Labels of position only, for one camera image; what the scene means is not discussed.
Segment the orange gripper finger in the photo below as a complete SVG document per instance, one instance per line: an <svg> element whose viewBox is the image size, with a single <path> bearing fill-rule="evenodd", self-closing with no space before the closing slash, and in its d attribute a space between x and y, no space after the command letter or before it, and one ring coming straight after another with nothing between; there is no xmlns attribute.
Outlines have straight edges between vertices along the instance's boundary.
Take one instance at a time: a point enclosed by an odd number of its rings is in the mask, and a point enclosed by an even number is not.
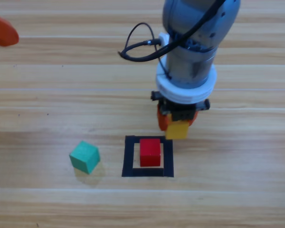
<svg viewBox="0 0 285 228"><path fill-rule="evenodd" d="M0 17L0 46L7 47L19 42L19 35L12 24Z"/></svg>

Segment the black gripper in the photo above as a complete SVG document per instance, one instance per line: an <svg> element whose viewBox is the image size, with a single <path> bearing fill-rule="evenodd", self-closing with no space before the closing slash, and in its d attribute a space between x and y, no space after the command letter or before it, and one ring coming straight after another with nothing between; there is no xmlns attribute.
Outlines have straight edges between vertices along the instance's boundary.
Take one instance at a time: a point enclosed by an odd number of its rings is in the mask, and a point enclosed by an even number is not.
<svg viewBox="0 0 285 228"><path fill-rule="evenodd" d="M152 91L151 99L158 101L157 119L161 131L166 131L172 121L188 120L189 126L191 126L199 111L210 109L209 99L193 104L180 104L164 97L159 91Z"/></svg>

